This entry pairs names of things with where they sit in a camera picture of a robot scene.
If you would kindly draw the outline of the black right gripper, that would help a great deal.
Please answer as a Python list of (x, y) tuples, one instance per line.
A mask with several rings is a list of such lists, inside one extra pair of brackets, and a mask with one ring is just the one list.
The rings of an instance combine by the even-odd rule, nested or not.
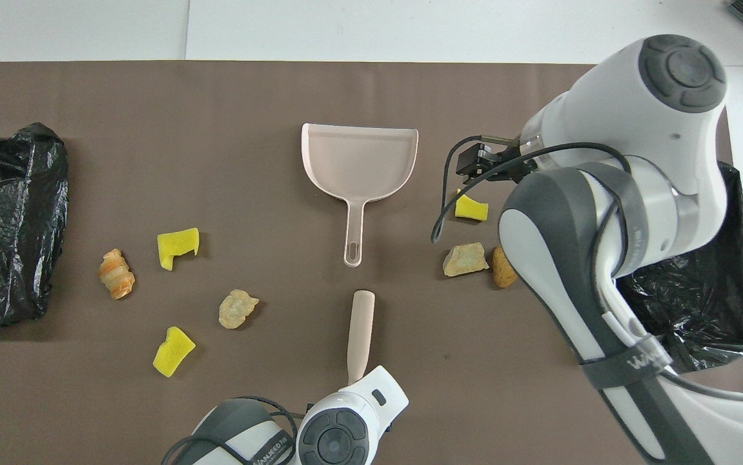
[(504, 167), (491, 176), (492, 181), (513, 181), (520, 183), (528, 174), (538, 169), (534, 160), (518, 161), (522, 157), (521, 147), (518, 144), (507, 145), (504, 150), (493, 152), (492, 148), (478, 142), (466, 148), (457, 156), (456, 174), (467, 178), (476, 178), (492, 167), (512, 161), (509, 167)]

